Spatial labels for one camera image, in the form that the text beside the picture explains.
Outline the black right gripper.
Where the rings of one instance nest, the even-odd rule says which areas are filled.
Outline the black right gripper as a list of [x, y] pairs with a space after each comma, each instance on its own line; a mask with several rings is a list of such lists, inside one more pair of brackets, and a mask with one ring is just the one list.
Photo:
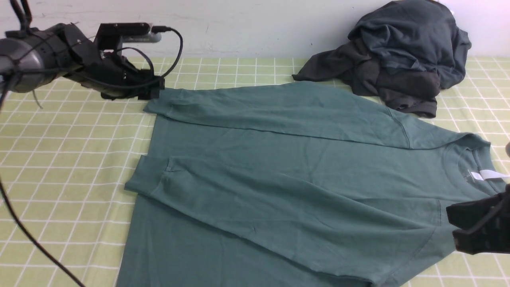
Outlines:
[[494, 196], [452, 204], [446, 208], [458, 252], [510, 253], [510, 186]]

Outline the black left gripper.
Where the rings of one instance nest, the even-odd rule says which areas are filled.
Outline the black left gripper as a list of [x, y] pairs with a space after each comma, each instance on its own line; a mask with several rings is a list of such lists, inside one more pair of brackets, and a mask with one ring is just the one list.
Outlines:
[[[152, 25], [151, 31], [162, 35], [166, 27]], [[89, 40], [78, 28], [66, 28], [64, 39], [74, 60], [66, 78], [99, 92], [103, 99], [152, 100], [164, 90], [165, 80], [155, 74], [154, 65], [136, 68], [122, 55], [124, 46], [118, 50], [99, 50], [94, 40]]]

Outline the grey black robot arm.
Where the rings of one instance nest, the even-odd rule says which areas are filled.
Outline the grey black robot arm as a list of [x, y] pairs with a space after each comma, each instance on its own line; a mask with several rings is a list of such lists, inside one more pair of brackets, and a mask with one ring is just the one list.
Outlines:
[[[180, 40], [177, 58], [157, 76], [137, 69], [122, 55], [124, 43], [160, 40], [171, 31]], [[183, 50], [183, 37], [166, 26], [146, 22], [102, 23], [91, 41], [75, 24], [56, 24], [45, 30], [21, 24], [1, 40], [1, 101], [8, 92], [34, 93], [39, 87], [64, 77], [99, 92], [105, 100], [152, 100], [165, 87]], [[447, 208], [457, 251], [467, 254], [509, 253], [509, 190], [488, 199], [454, 204]]]

